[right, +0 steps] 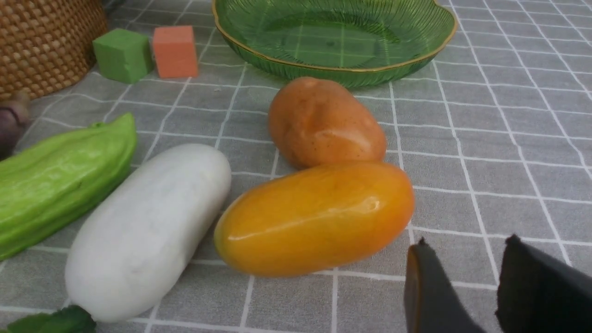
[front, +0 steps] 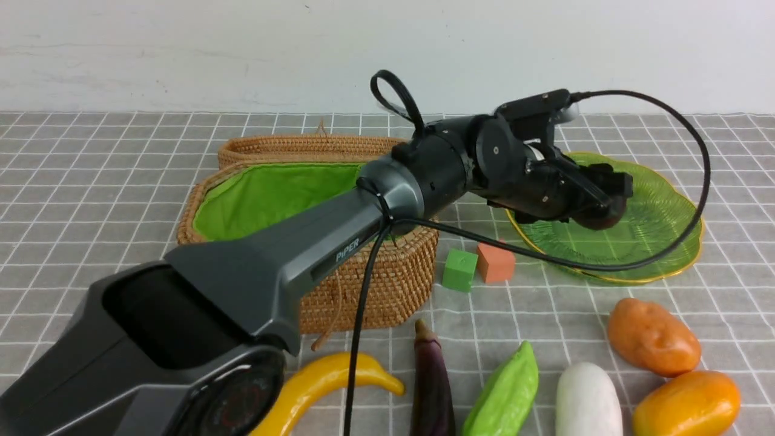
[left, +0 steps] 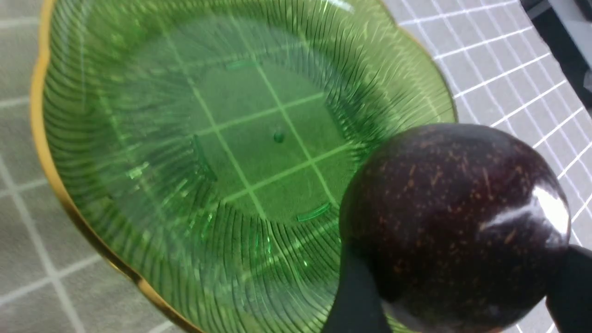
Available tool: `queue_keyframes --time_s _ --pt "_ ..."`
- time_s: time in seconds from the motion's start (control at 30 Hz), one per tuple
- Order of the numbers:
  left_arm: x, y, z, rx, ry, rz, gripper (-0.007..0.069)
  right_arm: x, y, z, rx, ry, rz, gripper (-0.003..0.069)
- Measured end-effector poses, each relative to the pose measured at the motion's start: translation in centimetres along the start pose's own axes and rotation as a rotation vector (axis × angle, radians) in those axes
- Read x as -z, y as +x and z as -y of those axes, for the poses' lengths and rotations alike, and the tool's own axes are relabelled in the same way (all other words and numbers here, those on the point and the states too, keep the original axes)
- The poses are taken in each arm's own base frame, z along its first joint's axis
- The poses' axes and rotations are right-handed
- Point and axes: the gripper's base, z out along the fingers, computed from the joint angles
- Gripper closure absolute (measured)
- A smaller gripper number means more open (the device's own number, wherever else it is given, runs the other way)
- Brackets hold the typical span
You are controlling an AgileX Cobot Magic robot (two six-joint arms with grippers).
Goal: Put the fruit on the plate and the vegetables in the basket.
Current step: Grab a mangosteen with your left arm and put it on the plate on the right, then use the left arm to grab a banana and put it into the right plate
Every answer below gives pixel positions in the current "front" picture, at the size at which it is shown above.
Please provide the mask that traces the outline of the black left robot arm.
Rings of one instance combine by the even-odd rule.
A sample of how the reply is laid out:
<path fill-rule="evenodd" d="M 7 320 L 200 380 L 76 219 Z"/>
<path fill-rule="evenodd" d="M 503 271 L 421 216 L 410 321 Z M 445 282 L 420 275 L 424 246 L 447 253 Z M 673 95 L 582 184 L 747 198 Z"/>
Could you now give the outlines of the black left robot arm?
<path fill-rule="evenodd" d="M 614 226 L 630 174 L 581 166 L 515 121 L 419 127 L 356 187 L 234 240 L 181 245 L 89 287 L 60 339 L 2 394 L 3 435 L 246 435 L 301 347 L 302 297 L 385 231 L 472 191 L 531 220 Z"/>

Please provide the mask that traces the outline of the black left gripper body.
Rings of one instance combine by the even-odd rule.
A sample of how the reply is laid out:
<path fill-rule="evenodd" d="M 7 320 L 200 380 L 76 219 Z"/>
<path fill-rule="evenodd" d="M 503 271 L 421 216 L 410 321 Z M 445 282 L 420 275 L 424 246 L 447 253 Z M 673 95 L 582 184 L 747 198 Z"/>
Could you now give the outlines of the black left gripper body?
<path fill-rule="evenodd" d="M 554 146 L 555 126 L 518 133 L 497 115 L 472 119 L 472 191 L 520 223 L 567 222 L 606 195 Z"/>

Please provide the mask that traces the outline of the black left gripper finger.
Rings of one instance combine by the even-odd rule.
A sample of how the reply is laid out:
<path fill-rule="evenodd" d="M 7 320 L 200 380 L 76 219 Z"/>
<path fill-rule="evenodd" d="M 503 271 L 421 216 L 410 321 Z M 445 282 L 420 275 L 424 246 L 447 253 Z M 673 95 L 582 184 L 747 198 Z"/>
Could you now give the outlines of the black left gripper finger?
<path fill-rule="evenodd" d="M 582 174 L 608 196 L 629 199 L 633 196 L 633 177 L 617 171 L 609 163 L 582 165 Z"/>

